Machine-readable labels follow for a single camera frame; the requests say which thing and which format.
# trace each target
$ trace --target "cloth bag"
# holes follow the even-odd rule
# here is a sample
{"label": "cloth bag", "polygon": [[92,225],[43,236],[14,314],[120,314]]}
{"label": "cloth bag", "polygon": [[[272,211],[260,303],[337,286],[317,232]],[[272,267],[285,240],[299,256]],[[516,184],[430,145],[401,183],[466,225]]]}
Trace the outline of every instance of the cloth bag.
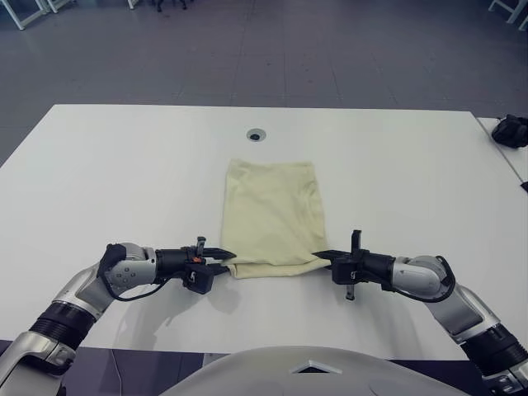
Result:
{"label": "cloth bag", "polygon": [[327,266],[321,196],[312,163],[229,164],[222,247],[236,278],[294,276]]}

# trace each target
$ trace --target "gray floor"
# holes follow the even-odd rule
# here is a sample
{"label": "gray floor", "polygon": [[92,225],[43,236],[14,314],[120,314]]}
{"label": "gray floor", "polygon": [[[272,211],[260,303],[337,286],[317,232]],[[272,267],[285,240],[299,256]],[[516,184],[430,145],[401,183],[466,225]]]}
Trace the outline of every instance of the gray floor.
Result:
{"label": "gray floor", "polygon": [[489,3],[78,0],[23,32],[2,9],[0,164],[54,103],[525,114],[527,36]]}

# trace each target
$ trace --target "white table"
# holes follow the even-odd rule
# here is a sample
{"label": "white table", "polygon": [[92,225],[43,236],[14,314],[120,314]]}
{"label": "white table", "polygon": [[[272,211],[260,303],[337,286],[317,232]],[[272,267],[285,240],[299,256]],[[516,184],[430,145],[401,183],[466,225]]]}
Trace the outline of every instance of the white table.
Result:
{"label": "white table", "polygon": [[500,120],[497,118],[478,118],[483,128],[490,135],[490,140],[497,145],[504,158],[510,164],[513,172],[519,177],[521,182],[528,182],[528,147],[523,148],[509,148],[502,144],[497,144],[495,140],[491,139],[491,134]]}
{"label": "white table", "polygon": [[[246,139],[250,128],[267,139]],[[0,169],[0,338],[27,329],[107,243],[219,243],[231,158],[313,161],[330,248],[350,233],[393,255],[442,254],[526,345],[526,193],[468,112],[54,106]],[[114,303],[83,343],[233,352],[342,347],[400,359],[464,359],[427,308],[377,285],[356,301],[320,270],[219,277],[206,296],[170,282]]]}

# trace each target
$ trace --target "black cable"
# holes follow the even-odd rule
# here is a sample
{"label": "black cable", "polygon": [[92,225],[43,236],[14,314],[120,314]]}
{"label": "black cable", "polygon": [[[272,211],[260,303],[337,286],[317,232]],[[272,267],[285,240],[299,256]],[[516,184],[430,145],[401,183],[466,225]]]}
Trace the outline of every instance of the black cable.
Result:
{"label": "black cable", "polygon": [[142,299],[143,297],[149,297],[150,295],[153,295],[154,293],[159,291],[162,287],[164,287],[167,284],[167,282],[169,282],[170,278],[162,280],[156,289],[151,290],[148,293],[143,293],[142,295],[136,295],[134,297],[130,297],[129,299],[124,299],[114,292],[114,290],[112,289],[112,286],[110,286],[110,282],[107,280],[106,275],[104,273],[101,275],[101,279],[102,279],[103,285],[106,287],[106,291],[113,299],[116,299],[117,301],[128,302],[128,301],[134,301],[135,299]]}

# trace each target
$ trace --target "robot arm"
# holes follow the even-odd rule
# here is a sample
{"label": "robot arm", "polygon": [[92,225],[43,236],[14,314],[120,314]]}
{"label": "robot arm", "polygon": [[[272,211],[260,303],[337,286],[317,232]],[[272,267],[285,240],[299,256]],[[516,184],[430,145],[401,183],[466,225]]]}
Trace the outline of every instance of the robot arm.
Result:
{"label": "robot arm", "polygon": [[374,282],[382,290],[422,301],[480,369],[494,394],[526,392],[528,353],[473,291],[456,283],[443,257],[410,259],[371,253],[361,249],[360,234],[358,230],[352,234],[351,252],[314,253],[331,260],[332,280],[346,285],[347,299],[354,299],[357,283]]}
{"label": "robot arm", "polygon": [[[115,299],[146,297],[172,278],[182,279],[183,286],[196,293],[209,292],[215,275],[227,271],[211,260],[235,256],[204,245],[202,237],[196,246],[181,249],[108,245],[103,258],[76,274],[29,331],[19,335],[0,356],[0,396],[14,394],[11,386],[16,394],[56,394],[60,376],[73,363],[79,344]],[[121,297],[135,286],[149,284],[158,287],[132,298]],[[24,383],[32,383],[27,391],[21,390]]]}

